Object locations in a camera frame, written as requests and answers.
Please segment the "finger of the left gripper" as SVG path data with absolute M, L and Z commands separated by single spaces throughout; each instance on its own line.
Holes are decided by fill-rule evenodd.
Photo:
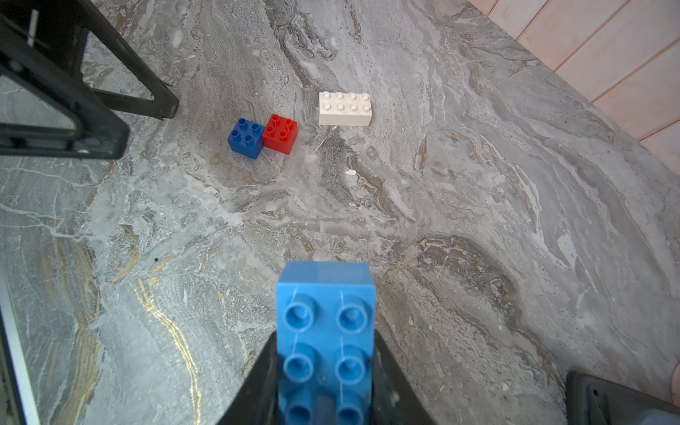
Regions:
M 1 17 L 1 76 L 37 97 L 71 127 L 1 124 L 3 156 L 120 159 L 129 126 L 93 90 L 57 67 L 29 44 L 29 34 Z
M 36 48 L 58 69 L 90 89 L 109 108 L 159 120 L 175 117 L 179 100 L 169 85 L 123 39 L 90 1 L 33 1 L 37 15 Z M 102 77 L 88 76 L 86 49 L 109 53 L 114 80 L 127 80 L 127 89 L 113 88 Z

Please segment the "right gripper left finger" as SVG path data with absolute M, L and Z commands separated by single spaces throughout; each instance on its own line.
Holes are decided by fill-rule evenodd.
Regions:
M 219 425 L 278 424 L 278 361 L 276 332 L 267 339 L 253 368 Z

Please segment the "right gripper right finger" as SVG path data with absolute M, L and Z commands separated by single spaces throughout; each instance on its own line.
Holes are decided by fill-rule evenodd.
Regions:
M 369 423 L 435 424 L 378 330 L 374 348 Z

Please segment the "light blue long lego brick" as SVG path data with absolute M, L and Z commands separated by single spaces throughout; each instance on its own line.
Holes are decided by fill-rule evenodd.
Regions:
M 366 424 L 376 288 L 368 265 L 288 262 L 276 285 L 282 424 Z

